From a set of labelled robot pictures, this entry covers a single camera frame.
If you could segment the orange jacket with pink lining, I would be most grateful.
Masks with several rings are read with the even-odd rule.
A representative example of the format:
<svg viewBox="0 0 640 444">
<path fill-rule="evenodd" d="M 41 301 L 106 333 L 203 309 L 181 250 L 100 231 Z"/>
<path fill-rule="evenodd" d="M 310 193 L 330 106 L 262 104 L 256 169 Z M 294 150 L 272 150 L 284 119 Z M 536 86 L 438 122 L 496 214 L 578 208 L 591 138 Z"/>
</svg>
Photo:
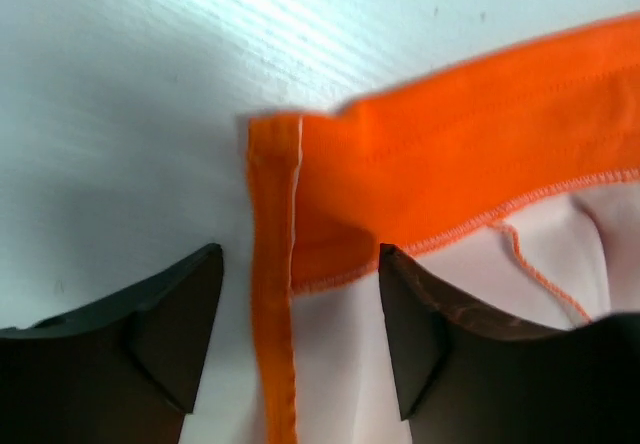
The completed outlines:
<svg viewBox="0 0 640 444">
<path fill-rule="evenodd" d="M 525 273 L 586 316 L 505 219 L 550 196 L 638 186 L 639 17 L 518 45 L 333 117 L 254 118 L 247 178 L 266 439 L 294 443 L 292 301 L 371 273 L 384 242 L 421 256 L 498 224 Z"/>
</svg>

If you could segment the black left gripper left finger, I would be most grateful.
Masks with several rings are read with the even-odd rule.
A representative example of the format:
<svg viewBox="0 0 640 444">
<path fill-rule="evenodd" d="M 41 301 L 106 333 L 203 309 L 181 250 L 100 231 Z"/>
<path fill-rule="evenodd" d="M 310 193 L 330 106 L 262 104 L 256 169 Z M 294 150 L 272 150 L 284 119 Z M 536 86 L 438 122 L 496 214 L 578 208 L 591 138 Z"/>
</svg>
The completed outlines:
<svg viewBox="0 0 640 444">
<path fill-rule="evenodd" d="M 2 329 L 2 442 L 178 442 L 223 275 L 222 248 L 208 244 L 93 303 Z"/>
</svg>

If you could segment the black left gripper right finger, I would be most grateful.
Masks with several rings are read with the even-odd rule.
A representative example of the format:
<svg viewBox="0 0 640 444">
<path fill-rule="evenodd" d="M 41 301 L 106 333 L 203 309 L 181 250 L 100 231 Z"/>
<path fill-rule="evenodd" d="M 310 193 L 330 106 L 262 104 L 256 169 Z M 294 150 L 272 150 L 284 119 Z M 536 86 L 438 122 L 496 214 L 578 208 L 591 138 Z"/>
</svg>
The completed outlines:
<svg viewBox="0 0 640 444">
<path fill-rule="evenodd" d="M 504 312 L 398 247 L 379 290 L 401 418 L 416 443 L 635 443 L 639 317 L 574 330 Z"/>
</svg>

